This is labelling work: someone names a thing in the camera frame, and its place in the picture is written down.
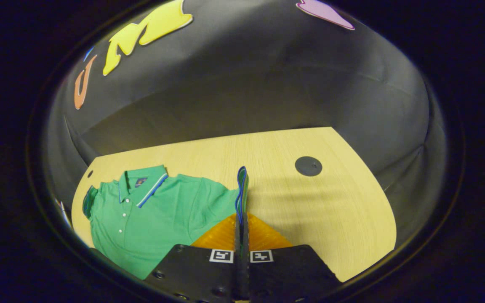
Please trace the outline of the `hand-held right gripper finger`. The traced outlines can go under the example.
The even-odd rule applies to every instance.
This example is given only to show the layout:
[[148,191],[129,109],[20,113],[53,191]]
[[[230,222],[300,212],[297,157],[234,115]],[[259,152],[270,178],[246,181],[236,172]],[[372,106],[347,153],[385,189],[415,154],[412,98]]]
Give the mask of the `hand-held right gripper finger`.
[[284,238],[255,216],[241,219],[241,297],[250,303],[317,303],[341,282],[309,245]]
[[233,248],[226,250],[174,245],[144,281],[183,303],[232,303],[237,296],[241,232],[236,218]]

